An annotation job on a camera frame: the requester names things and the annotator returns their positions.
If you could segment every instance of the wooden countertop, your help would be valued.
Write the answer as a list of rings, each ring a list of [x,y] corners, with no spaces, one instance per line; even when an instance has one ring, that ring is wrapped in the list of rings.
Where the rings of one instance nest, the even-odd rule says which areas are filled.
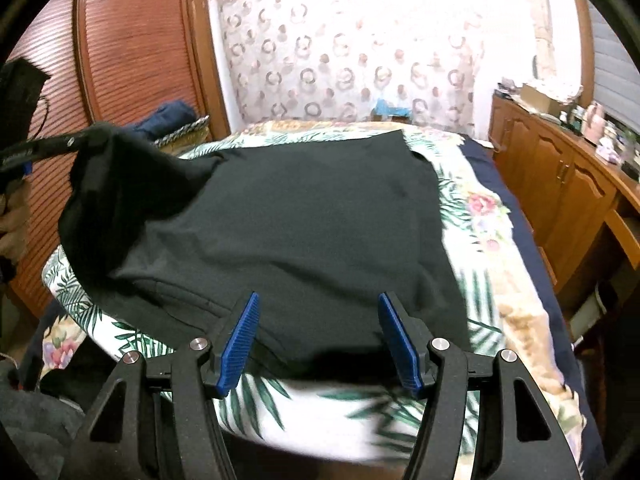
[[[521,112],[528,113],[524,108],[518,106],[517,103],[513,101],[507,102],[510,102],[511,105],[515,106]],[[540,117],[531,117],[539,121],[545,128],[551,129],[554,132],[558,133],[563,140],[574,146],[579,153],[586,156],[589,160],[595,161],[598,167],[601,169],[602,173],[612,182],[614,186],[618,188],[618,190],[620,190],[620,193],[622,193],[622,195],[624,195],[624,197],[629,200],[633,208],[640,213],[640,184],[638,184],[638,182],[623,173],[622,170],[620,170],[619,166],[610,164],[597,156],[595,146],[588,140],[585,140],[583,137],[578,137],[573,133],[565,130],[564,128],[545,121]]]

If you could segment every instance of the black cable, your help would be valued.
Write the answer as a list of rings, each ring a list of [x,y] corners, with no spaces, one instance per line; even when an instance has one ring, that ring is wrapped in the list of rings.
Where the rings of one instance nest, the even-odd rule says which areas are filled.
[[[38,99],[38,101],[40,101],[40,99],[44,100],[44,104],[47,107],[47,109],[44,111],[44,118],[43,118],[42,122],[40,123],[40,127],[38,128],[38,131],[36,132],[36,134],[33,137],[31,137],[31,140],[38,138],[38,136],[40,135],[42,129],[44,128],[44,123],[47,122],[47,117],[49,117],[49,107],[51,106],[51,103],[49,102],[49,98],[46,95],[41,95],[40,98]]]

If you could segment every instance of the blue rubber tip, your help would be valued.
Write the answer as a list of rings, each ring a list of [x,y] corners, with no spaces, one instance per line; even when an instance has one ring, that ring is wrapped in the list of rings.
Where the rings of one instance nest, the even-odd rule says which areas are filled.
[[[380,294],[378,297],[378,322],[396,364],[402,386],[416,394],[424,386],[420,377],[418,354],[386,294]]]
[[[223,397],[226,397],[231,388],[238,386],[258,330],[259,318],[260,297],[254,292],[247,301],[220,359],[220,378],[216,383],[216,390]]]

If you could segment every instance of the cardboard box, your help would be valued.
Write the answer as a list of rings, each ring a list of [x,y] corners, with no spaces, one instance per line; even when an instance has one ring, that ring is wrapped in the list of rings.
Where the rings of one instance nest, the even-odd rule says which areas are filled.
[[[537,111],[543,114],[553,115],[553,117],[559,118],[560,112],[566,108],[566,106],[561,102],[544,95],[542,92],[539,92],[526,83],[522,87],[520,98],[527,105],[535,108]]]

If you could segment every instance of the folded blue clothing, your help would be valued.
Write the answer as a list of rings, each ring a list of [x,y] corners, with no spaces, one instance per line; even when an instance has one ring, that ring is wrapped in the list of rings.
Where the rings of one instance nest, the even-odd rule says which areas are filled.
[[[187,103],[180,100],[162,104],[149,117],[139,123],[124,126],[132,136],[153,142],[175,130],[190,124],[198,118],[196,111]]]

